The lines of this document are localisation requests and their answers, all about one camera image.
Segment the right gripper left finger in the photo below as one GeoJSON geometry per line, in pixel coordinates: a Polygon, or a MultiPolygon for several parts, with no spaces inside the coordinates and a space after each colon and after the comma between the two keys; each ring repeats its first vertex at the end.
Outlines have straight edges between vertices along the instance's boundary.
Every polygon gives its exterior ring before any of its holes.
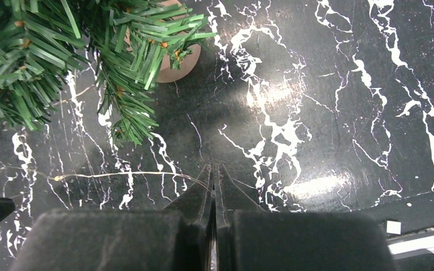
{"type": "Polygon", "coordinates": [[[209,270],[212,167],[159,211],[54,209],[43,213],[11,270],[209,270]]]}

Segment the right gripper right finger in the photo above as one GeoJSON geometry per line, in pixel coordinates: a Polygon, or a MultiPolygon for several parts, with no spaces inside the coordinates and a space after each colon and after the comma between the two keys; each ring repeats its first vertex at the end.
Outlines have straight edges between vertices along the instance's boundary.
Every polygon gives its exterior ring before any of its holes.
{"type": "Polygon", "coordinates": [[[395,270],[381,227],[360,213],[269,212],[215,167],[219,270],[395,270]]]}

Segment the small green christmas tree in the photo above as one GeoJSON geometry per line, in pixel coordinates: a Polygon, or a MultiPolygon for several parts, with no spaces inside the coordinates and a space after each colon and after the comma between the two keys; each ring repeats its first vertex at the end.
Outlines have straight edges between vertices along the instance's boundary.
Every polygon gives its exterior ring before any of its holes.
{"type": "Polygon", "coordinates": [[[157,123],[150,94],[165,57],[179,70],[214,36],[208,18],[163,1],[0,1],[0,127],[50,121],[66,77],[97,56],[100,109],[113,108],[116,143],[141,144],[157,123]]]}

